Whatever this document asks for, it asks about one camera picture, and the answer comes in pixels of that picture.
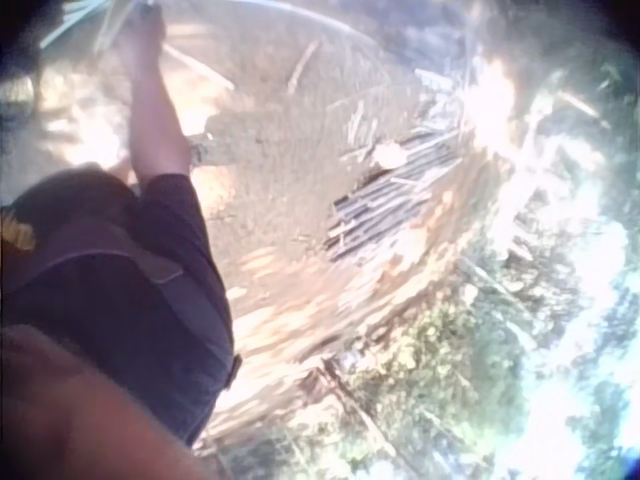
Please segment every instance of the dark shirt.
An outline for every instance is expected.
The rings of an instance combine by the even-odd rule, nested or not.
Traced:
[[[66,178],[16,201],[18,220],[34,227],[36,248],[56,224],[79,211],[103,216],[144,249],[182,266],[220,312],[208,319],[213,334],[232,343],[225,289],[189,178],[157,177],[138,198],[106,174],[92,172],[89,181],[81,178],[86,171],[73,175],[71,184],[82,184],[76,191],[68,185],[61,190]],[[224,388],[228,359],[196,338],[129,258],[96,255],[64,262],[3,302],[5,321],[28,323],[75,347],[187,444],[197,438]]]

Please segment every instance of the shirt sleeve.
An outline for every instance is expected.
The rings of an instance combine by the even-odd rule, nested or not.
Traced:
[[[207,228],[189,177],[160,175],[144,188],[131,218],[133,238],[145,249],[185,269],[230,321],[222,278],[213,261]]]

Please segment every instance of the shoulder strap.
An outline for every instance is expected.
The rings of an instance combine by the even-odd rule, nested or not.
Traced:
[[[239,355],[233,355],[233,338],[212,334],[208,325],[223,313],[185,275],[180,265],[144,250],[115,225],[91,218],[76,220],[60,228],[45,245],[29,255],[4,258],[3,294],[18,290],[56,265],[90,255],[118,255],[132,260],[191,333],[230,370],[225,388],[231,386],[242,360]]]

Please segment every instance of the sandy ground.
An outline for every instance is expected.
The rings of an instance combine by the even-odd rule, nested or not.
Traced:
[[[298,360],[346,331],[336,299],[354,272],[330,269],[319,244],[332,201],[368,166],[339,157],[372,135],[405,131],[416,80],[380,48],[291,13],[164,3],[168,43],[235,85],[230,91],[163,59],[183,129],[210,134],[193,180],[245,358],[208,429],[217,437],[286,402],[283,392],[304,375]],[[315,41],[320,46],[289,95],[291,73]],[[3,203],[52,172],[88,161],[111,166],[126,153],[125,80],[113,58],[95,65],[82,60],[83,49],[77,34],[49,61],[42,111],[2,159]],[[347,125],[358,111],[350,145]]]

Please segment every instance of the bundle of sticks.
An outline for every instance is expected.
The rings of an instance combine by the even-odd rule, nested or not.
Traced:
[[[404,165],[383,172],[336,201],[335,219],[325,242],[331,261],[348,258],[364,262],[376,247],[424,215],[433,185],[460,162],[450,143],[456,136],[457,131],[403,141],[400,146],[407,152]]]

